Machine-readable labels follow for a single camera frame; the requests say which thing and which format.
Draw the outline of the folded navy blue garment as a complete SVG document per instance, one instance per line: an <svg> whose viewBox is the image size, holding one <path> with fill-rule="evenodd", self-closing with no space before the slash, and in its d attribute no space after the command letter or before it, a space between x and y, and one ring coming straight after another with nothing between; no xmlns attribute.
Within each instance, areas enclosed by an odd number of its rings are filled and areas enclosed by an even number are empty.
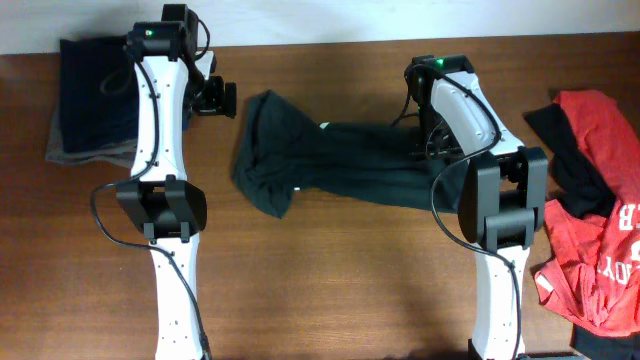
<svg viewBox="0 0 640 360"><path fill-rule="evenodd" d="M98 150L139 136L137 67L123 37L60 45L59 121L68 153Z"/></svg>

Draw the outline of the folded grey garment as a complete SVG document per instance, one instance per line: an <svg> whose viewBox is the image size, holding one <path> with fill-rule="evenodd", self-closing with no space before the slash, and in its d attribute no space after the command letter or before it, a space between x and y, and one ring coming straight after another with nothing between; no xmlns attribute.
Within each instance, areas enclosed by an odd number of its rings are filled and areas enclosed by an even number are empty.
<svg viewBox="0 0 640 360"><path fill-rule="evenodd" d="M120 143L107 144L98 150L79 153L66 152L63 149L62 132L59 121L59 111L52 115L49 136L45 151L45 160L59 165L83 165L91 162L107 162L130 169L136 155L137 141L127 140Z"/></svg>

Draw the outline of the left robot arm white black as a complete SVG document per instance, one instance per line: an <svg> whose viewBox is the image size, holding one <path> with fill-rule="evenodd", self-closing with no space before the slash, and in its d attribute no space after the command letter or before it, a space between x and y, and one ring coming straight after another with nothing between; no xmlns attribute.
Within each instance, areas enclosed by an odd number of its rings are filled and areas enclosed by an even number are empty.
<svg viewBox="0 0 640 360"><path fill-rule="evenodd" d="M185 4L166 4L155 22L128 33L138 89L138 138L131 177L116 199L144 237L156 281L158 359L208 359L197 304L196 261L207 222L204 192L188 180L183 130L192 115L235 117L237 86L216 75L211 50L198 49L204 24Z"/></svg>

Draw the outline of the dark green t-shirt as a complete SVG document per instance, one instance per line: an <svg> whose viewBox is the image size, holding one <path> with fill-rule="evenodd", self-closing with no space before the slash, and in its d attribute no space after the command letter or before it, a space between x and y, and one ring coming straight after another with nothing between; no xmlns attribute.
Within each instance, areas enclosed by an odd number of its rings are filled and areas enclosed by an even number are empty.
<svg viewBox="0 0 640 360"><path fill-rule="evenodd" d="M252 97L232 180L263 213L282 218L296 190L442 213L458 210L467 167L416 160L420 130L315 123L273 90Z"/></svg>

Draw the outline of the black garment under pile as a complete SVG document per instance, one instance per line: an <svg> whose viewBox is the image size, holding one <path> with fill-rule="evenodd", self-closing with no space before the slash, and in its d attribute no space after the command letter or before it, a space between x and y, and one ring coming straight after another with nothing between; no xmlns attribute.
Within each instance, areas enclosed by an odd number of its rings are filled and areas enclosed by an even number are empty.
<svg viewBox="0 0 640 360"><path fill-rule="evenodd" d="M551 175L564 191L556 197L562 208L582 220L588 215L607 217L615 196L592 163L579 151L569 119L557 104L523 115L534 133L554 153ZM571 346L586 357L639 360L639 337L601 337L576 326Z"/></svg>

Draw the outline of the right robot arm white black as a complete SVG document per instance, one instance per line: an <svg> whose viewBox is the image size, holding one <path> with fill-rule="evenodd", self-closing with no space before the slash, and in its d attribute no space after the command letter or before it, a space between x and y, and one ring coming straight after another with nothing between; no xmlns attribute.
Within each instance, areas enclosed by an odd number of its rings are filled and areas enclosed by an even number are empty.
<svg viewBox="0 0 640 360"><path fill-rule="evenodd" d="M423 134L443 125L454 139L453 144L424 142L426 156L450 162L435 185L456 167L467 168L458 205L462 235L456 242L475 256L476 318L469 356L523 359L522 282L543 223L547 157L502 123L466 56L416 56L404 78Z"/></svg>

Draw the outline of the red garment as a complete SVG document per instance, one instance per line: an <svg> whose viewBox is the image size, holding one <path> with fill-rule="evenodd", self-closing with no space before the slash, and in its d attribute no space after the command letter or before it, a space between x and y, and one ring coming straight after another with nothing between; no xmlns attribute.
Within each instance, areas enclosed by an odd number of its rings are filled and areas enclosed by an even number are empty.
<svg viewBox="0 0 640 360"><path fill-rule="evenodd" d="M598 336L626 337L639 330L639 138L600 91L561 91L554 103L614 204L609 216L579 218L546 203L553 257L534 275L539 302Z"/></svg>

